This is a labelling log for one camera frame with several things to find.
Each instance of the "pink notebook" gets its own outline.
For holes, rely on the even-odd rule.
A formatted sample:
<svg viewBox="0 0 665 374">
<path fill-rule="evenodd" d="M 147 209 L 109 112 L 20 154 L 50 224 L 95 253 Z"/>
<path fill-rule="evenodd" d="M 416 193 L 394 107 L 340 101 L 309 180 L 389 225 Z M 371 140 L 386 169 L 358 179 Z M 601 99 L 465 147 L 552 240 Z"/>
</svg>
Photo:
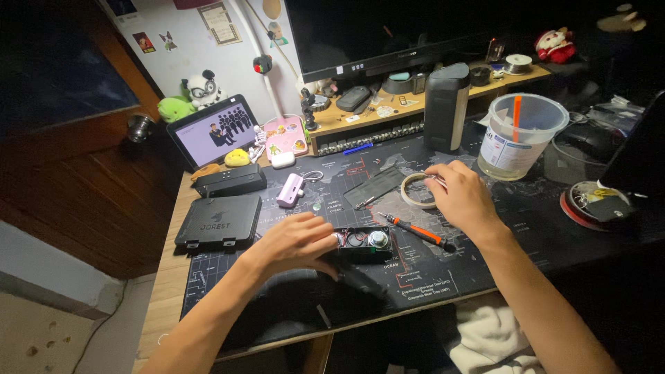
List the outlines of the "pink notebook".
<svg viewBox="0 0 665 374">
<path fill-rule="evenodd" d="M 265 151 L 268 160 L 284 152 L 293 152 L 296 156 L 307 153 L 305 130 L 300 117 L 280 118 L 275 122 L 268 122 L 263 127 L 265 131 Z"/>
</svg>

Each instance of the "pink power bank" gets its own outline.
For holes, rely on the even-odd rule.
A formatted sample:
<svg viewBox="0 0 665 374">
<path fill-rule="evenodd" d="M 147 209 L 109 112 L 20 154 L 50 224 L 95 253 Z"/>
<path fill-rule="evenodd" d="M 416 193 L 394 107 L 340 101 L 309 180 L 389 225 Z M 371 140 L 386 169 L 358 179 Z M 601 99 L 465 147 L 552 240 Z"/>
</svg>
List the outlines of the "pink power bank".
<svg viewBox="0 0 665 374">
<path fill-rule="evenodd" d="M 303 177 L 298 174 L 290 174 L 282 191 L 277 195 L 277 205 L 292 208 L 298 200 L 298 196 L 304 194 L 301 187 L 303 187 Z"/>
</svg>

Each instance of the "black cylindrical speaker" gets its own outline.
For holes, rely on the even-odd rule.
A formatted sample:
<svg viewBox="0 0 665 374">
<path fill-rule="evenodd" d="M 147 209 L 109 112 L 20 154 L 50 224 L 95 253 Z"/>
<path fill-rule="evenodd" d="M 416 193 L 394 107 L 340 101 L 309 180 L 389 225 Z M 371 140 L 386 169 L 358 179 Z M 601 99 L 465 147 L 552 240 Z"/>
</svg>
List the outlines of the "black cylindrical speaker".
<svg viewBox="0 0 665 374">
<path fill-rule="evenodd" d="M 425 146 L 439 152 L 460 147 L 470 88 L 469 67 L 456 63 L 430 74 L 425 86 Z"/>
</svg>

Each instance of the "door knob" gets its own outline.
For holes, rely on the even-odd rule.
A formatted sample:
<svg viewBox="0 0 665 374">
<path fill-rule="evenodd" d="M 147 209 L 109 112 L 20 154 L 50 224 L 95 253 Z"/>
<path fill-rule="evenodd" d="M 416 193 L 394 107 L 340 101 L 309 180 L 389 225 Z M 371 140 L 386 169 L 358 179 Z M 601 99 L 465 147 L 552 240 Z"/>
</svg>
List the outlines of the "door knob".
<svg viewBox="0 0 665 374">
<path fill-rule="evenodd" d="M 145 114 L 134 114 L 127 120 L 127 137 L 134 143 L 143 142 L 150 134 L 155 121 Z"/>
</svg>

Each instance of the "hand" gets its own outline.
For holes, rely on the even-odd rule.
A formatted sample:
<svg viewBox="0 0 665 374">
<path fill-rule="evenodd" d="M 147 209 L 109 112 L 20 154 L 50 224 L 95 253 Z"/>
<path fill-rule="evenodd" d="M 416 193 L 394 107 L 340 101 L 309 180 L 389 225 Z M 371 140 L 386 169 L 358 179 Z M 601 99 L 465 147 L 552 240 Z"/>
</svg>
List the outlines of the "hand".
<svg viewBox="0 0 665 374">
<path fill-rule="evenodd" d="M 503 225 L 485 182 L 463 162 L 455 160 L 449 165 L 433 165 L 425 170 L 425 174 L 438 174 L 446 180 L 448 192 L 429 178 L 425 179 L 425 185 L 448 222 L 464 231 L 471 240 L 478 234 L 494 230 L 497 224 Z"/>
<path fill-rule="evenodd" d="M 270 276 L 290 269 L 319 270 L 337 280 L 337 270 L 320 260 L 321 255 L 337 249 L 333 225 L 313 213 L 293 214 L 272 227 L 241 257 Z"/>
</svg>

